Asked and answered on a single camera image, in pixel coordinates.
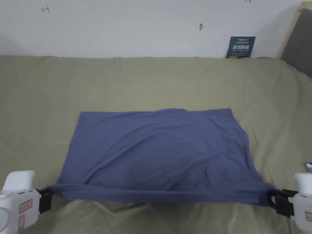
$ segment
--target black clamp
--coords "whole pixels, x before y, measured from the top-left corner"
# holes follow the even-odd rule
[[[270,201],[271,206],[276,210],[277,214],[281,214],[290,218],[290,216],[294,216],[294,205],[289,202],[289,197],[294,197],[298,191],[294,190],[277,190],[277,191],[270,191],[268,192],[268,198]]]
[[[42,190],[37,189],[37,191],[41,194],[41,198],[39,201],[40,214],[51,210],[53,194],[46,189],[42,189]]]

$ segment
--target smartphone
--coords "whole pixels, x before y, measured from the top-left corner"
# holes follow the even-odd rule
[[[305,168],[308,173],[312,173],[312,163],[305,163]]]

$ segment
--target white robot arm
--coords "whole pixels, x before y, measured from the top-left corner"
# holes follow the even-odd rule
[[[297,227],[312,233],[312,173],[297,173],[299,192],[283,189],[271,192],[272,206],[278,214],[295,221]]]
[[[52,194],[32,189],[34,171],[11,172],[0,191],[0,234],[14,234],[35,224],[51,209]]]

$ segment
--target chinese characters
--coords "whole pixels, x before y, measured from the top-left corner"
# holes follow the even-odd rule
[[[249,45],[246,45],[246,46],[233,45],[233,50],[248,50],[248,49],[249,49]]]

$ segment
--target dark blue book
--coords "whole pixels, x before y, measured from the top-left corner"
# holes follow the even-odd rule
[[[249,58],[256,37],[231,37],[226,58]]]

